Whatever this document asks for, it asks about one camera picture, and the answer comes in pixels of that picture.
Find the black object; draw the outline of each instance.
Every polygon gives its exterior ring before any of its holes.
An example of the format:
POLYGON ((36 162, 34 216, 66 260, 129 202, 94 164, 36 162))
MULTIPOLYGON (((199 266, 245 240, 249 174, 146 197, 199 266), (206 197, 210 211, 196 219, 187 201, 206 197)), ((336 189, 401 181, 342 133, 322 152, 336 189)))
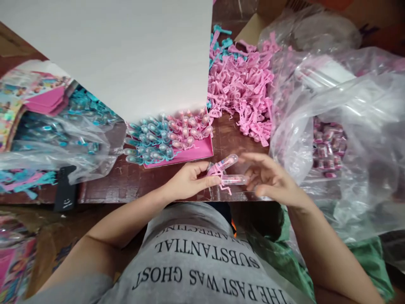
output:
POLYGON ((68 175, 76 170, 76 166, 63 167, 58 173, 54 211, 62 212, 75 208, 78 184, 70 185, 68 175))

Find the pink plastic piece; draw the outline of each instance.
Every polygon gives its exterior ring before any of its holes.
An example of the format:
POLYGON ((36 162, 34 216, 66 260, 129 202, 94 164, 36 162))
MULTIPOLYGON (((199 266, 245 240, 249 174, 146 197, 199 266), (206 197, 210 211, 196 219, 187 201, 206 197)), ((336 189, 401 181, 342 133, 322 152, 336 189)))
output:
MULTIPOLYGON (((218 39, 219 32, 214 33, 210 49, 210 58, 215 59, 218 54, 213 46, 218 39)), ((230 52, 239 53, 247 57, 247 61, 239 57, 222 56, 222 62, 216 59, 208 77, 208 101, 211 102, 211 118, 222 116, 226 111, 231 116, 237 112, 237 125, 243 135, 251 136, 262 146, 269 146, 272 127, 273 101, 267 96, 267 87, 274 79, 268 69, 273 55, 281 48, 275 42, 275 34, 270 34, 270 41, 263 44, 263 52, 257 47, 240 41, 247 52, 238 50, 234 45, 230 52)))

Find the wooden table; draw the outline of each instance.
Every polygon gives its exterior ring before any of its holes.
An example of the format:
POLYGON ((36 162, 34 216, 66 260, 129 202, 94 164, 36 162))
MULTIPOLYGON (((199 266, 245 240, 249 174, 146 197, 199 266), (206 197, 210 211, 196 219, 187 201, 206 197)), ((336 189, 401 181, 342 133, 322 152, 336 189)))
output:
MULTIPOLYGON (((242 0, 242 2, 238 0, 218 0, 213 8, 213 24, 220 24, 224 29, 233 31, 231 38, 234 39, 255 12, 256 5, 256 0, 242 0)), ((28 57, 0 57, 0 76, 29 59, 45 60, 46 58, 40 53, 28 57)), ((214 120, 214 156, 205 160, 218 162, 231 153, 240 154, 243 151, 268 153, 268 147, 263 148, 260 143, 256 143, 250 137, 242 135, 236 125, 237 121, 238 114, 230 119, 227 113, 214 120)), ((108 176, 80 185, 78 202, 91 204, 128 203, 166 183, 182 165, 175 164, 145 169, 143 166, 127 163, 125 155, 121 155, 108 176)), ((246 166, 237 164, 230 167, 227 173, 243 174, 245 169, 246 166)), ((38 193, 38 197, 34 201, 31 201, 22 192, 1 195, 0 204, 52 204, 54 202, 56 186, 45 185, 41 190, 35 191, 38 193)), ((253 194, 247 193, 239 186, 232 187, 232 196, 219 187, 213 187, 189 199, 189 201, 251 200, 255 200, 253 194)))

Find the finger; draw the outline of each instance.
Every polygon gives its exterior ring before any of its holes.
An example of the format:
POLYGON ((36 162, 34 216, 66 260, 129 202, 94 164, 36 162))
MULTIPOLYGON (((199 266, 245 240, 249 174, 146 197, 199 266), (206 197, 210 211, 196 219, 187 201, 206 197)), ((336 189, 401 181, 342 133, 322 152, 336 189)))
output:
POLYGON ((260 173, 260 168, 258 166, 250 166, 249 169, 246 170, 245 176, 252 177, 258 175, 260 173))
POLYGON ((247 186, 246 190, 252 191, 257 185, 262 183, 262 179, 256 176, 247 186))
POLYGON ((281 190, 269 185, 257 186, 255 194, 257 196, 267 196, 278 202, 282 199, 281 190))
POLYGON ((206 176, 201 179, 194 181, 196 186, 196 191, 200 192, 206 188, 219 185, 221 183, 221 178, 219 176, 206 176))
POLYGON ((210 163, 207 161, 196 162, 196 163, 187 163, 187 166, 192 168, 195 171, 195 174, 198 175, 203 171, 207 171, 208 165, 210 163))
POLYGON ((268 169, 280 169, 280 166, 270 156, 264 153, 242 153, 239 159, 242 159, 242 162, 251 161, 253 163, 261 164, 268 169))

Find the white board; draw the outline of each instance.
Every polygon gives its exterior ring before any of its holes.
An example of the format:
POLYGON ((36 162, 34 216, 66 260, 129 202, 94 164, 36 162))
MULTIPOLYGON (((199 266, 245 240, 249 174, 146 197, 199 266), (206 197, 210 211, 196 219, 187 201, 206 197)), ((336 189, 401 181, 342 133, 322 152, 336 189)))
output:
POLYGON ((129 122, 207 101, 212 0, 7 0, 0 21, 129 122))

